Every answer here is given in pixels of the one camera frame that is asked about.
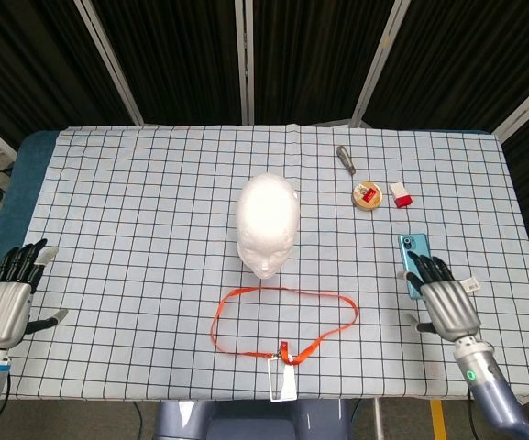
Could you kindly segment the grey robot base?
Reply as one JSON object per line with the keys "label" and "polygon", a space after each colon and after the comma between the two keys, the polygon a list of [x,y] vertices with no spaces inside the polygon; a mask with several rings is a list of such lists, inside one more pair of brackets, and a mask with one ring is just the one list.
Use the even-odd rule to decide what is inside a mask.
{"label": "grey robot base", "polygon": [[163,401],[153,440],[352,440],[342,399]]}

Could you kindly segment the grey metal oblong tool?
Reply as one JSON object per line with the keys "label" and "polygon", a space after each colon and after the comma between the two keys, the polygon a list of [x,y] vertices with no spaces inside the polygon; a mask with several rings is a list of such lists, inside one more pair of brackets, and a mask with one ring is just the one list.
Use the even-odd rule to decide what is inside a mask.
{"label": "grey metal oblong tool", "polygon": [[338,146],[336,148],[336,155],[347,170],[350,176],[354,176],[357,172],[353,159],[351,158],[348,149],[345,146]]}

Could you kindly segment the checkered white tablecloth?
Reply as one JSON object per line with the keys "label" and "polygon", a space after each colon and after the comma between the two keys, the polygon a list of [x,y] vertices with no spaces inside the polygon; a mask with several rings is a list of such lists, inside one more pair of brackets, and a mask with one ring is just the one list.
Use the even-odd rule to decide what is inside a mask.
{"label": "checkered white tablecloth", "polygon": [[[345,146],[357,170],[336,155]],[[300,224],[261,280],[237,253],[236,209],[262,173],[286,179]],[[359,182],[382,190],[373,211]],[[395,206],[390,183],[413,203]],[[397,278],[400,235],[427,235],[475,277],[480,336],[529,398],[529,241],[491,135],[306,126],[95,127],[61,132],[26,234],[59,248],[32,313],[68,311],[13,353],[23,399],[255,399],[265,355],[302,352],[302,397],[459,398],[452,345],[415,333],[428,313]]]}

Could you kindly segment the clear badge holder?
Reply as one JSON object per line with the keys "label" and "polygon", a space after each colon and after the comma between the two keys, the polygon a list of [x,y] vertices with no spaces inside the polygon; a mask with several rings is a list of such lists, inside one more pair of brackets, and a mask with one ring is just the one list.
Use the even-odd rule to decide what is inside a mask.
{"label": "clear badge holder", "polygon": [[281,358],[267,360],[267,376],[270,402],[292,402],[297,400],[295,367]]}

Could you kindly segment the white foam mannequin head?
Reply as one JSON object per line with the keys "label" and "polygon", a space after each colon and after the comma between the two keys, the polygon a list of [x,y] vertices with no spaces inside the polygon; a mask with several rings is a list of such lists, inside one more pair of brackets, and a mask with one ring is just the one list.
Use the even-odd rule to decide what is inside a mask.
{"label": "white foam mannequin head", "polygon": [[261,280],[288,259],[300,224],[300,201],[282,176],[262,173],[249,180],[237,201],[237,253]]}

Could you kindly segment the white and red small box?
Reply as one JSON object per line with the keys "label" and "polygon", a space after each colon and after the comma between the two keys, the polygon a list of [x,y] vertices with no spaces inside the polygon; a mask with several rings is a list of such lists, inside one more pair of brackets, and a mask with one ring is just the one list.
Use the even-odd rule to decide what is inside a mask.
{"label": "white and red small box", "polygon": [[398,209],[406,208],[413,203],[413,197],[408,193],[402,182],[390,183],[389,187],[395,206]]}

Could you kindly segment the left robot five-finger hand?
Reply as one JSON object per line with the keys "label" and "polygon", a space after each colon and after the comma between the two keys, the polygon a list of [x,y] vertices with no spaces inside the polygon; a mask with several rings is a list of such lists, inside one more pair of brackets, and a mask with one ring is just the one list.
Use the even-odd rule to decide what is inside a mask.
{"label": "left robot five-finger hand", "polygon": [[55,259],[59,248],[49,247],[43,238],[23,247],[11,248],[0,261],[0,352],[16,347],[25,336],[61,323],[66,309],[32,321],[30,310],[45,268]]}

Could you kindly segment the blue padded table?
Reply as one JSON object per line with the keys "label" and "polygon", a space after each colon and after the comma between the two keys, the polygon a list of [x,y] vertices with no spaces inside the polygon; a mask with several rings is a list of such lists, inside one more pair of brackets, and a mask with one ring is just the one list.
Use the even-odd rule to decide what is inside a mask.
{"label": "blue padded table", "polygon": [[59,131],[39,131],[21,144],[0,213],[0,260],[24,243]]}

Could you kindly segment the teal smartphone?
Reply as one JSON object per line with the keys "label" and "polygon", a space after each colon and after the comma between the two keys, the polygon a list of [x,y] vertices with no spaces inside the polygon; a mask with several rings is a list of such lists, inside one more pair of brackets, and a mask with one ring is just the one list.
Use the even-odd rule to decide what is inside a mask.
{"label": "teal smartphone", "polygon": [[399,248],[402,258],[402,270],[397,273],[397,278],[407,283],[408,293],[412,299],[422,300],[423,296],[420,293],[420,290],[415,288],[414,285],[405,278],[405,273],[411,272],[421,281],[423,280],[419,269],[416,267],[415,261],[410,256],[410,252],[413,252],[418,257],[430,257],[431,252],[428,237],[425,234],[400,235]]}

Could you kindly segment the white table leg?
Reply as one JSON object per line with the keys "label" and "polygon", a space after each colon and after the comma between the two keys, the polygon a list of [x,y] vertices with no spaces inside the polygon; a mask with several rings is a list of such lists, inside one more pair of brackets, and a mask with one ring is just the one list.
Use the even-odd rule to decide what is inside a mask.
{"label": "white table leg", "polygon": [[375,440],[385,440],[379,398],[373,399],[373,416],[374,416]]}

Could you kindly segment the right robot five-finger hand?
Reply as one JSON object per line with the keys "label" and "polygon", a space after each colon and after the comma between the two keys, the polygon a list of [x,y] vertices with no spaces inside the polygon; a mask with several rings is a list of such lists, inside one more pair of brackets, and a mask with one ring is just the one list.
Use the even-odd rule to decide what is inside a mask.
{"label": "right robot five-finger hand", "polygon": [[481,326],[468,292],[456,280],[447,264],[438,257],[427,257],[408,251],[407,255],[417,268],[418,275],[411,271],[400,272],[399,278],[409,281],[421,294],[431,321],[420,323],[407,315],[411,328],[418,333],[437,334],[448,342],[463,337],[475,336]]}

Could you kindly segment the round gold tin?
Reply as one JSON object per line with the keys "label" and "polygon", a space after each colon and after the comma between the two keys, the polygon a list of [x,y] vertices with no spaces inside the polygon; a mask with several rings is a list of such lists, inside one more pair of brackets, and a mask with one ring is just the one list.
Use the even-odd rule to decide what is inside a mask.
{"label": "round gold tin", "polygon": [[359,182],[352,191],[353,204],[362,211],[373,211],[382,204],[382,190],[371,181]]}

